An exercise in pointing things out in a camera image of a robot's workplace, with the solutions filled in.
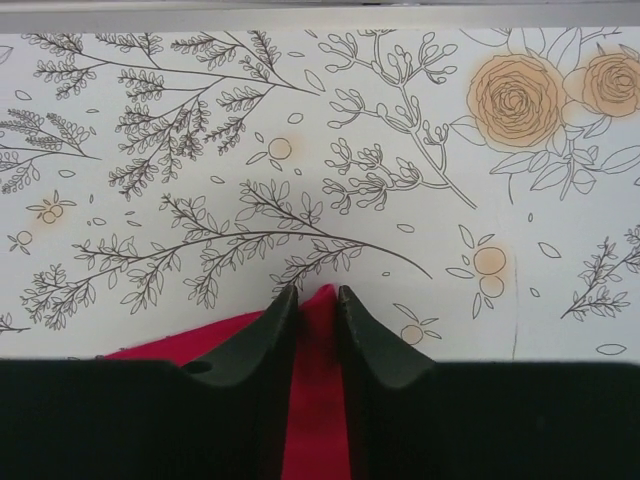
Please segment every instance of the flower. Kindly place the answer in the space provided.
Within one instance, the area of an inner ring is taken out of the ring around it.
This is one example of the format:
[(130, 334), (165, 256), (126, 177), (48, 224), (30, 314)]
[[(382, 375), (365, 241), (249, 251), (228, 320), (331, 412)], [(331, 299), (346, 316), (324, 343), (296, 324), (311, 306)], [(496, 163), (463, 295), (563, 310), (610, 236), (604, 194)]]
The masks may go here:
[(565, 102), (560, 72), (528, 55), (494, 56), (476, 73), (467, 96), (484, 139), (507, 151), (530, 149), (553, 135)]
[[(587, 67), (567, 75), (564, 88), (588, 110), (582, 123), (587, 118), (593, 119), (594, 114), (624, 117), (640, 108), (640, 63), (624, 53), (599, 55)], [(572, 104), (563, 117), (571, 122), (579, 118), (577, 113), (585, 112)]]

